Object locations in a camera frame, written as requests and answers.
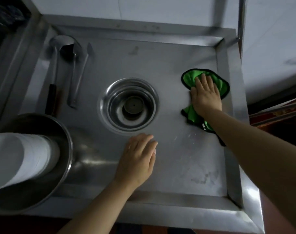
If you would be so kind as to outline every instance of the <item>hand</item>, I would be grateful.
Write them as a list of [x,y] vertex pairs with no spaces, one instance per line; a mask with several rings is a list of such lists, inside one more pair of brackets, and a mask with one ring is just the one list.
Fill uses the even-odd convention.
[[201,81],[195,78],[196,87],[191,88],[192,105],[198,115],[206,118],[207,111],[221,111],[219,90],[210,76],[202,74]]
[[158,142],[150,141],[153,135],[131,137],[120,159],[115,181],[134,191],[151,175]]

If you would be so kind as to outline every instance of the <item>sink basin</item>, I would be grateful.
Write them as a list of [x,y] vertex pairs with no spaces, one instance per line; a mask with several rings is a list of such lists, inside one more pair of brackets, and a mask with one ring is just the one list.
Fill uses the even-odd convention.
[[[230,84],[230,93],[222,100],[223,111],[248,122],[241,61],[238,44],[234,42],[236,31],[212,32],[208,27],[133,21],[87,21],[79,17],[76,21],[74,17],[54,20],[60,33],[75,37],[84,49],[90,43],[95,56],[87,63],[77,110],[67,106],[71,65],[61,61],[58,85],[63,94],[57,119],[77,137],[74,142],[77,140],[80,149],[54,197],[28,214],[72,217],[113,179],[127,140],[147,133],[158,141],[154,171],[131,196],[118,221],[264,233],[258,188],[215,134],[189,125],[180,113],[191,103],[181,75],[192,68],[203,68],[213,70]],[[54,34],[50,28],[45,41]],[[40,58],[37,64],[43,61],[47,59]],[[35,68],[20,112],[44,112],[50,68]],[[43,72],[45,78],[35,94],[35,77]],[[143,85],[133,88],[110,111],[108,97],[118,94],[112,90],[120,82],[126,82],[122,87],[136,85],[134,82]],[[152,95],[147,110],[153,114],[138,124],[138,118],[123,124],[125,114],[121,108],[127,98],[144,98],[145,94]],[[61,211],[65,206],[67,212]]]

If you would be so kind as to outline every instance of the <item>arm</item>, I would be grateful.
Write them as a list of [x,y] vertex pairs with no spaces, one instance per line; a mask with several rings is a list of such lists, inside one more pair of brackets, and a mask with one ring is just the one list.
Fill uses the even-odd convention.
[[196,112],[216,131],[239,164],[296,227],[296,146],[239,122],[221,111],[219,91],[202,75],[192,88]]
[[153,135],[132,137],[125,146],[115,179],[58,234],[108,234],[126,201],[151,175],[156,146]]

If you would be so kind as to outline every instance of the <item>drain strainer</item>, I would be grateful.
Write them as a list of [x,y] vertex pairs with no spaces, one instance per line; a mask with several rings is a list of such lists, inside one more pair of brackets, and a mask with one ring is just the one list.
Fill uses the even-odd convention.
[[101,115],[107,125],[119,131],[146,127],[158,109],[158,95],[146,81],[124,78],[114,82],[101,99]]

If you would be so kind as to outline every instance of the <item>green microfiber towel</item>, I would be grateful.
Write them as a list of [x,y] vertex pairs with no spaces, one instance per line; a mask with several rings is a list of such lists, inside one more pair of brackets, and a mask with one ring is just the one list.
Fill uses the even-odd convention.
[[[214,71],[207,70],[207,69],[190,69],[183,73],[182,75],[182,83],[186,86],[189,90],[191,87],[195,87],[195,78],[199,77],[201,79],[201,75],[205,73],[206,76],[211,76],[213,82],[216,84],[221,99],[227,96],[230,90],[230,86],[227,81],[222,79],[218,74]],[[194,125],[199,126],[201,129],[215,133],[212,127],[206,122],[201,116],[199,116],[196,111],[194,110],[193,106],[190,105],[182,110],[182,114],[188,119],[188,122]]]

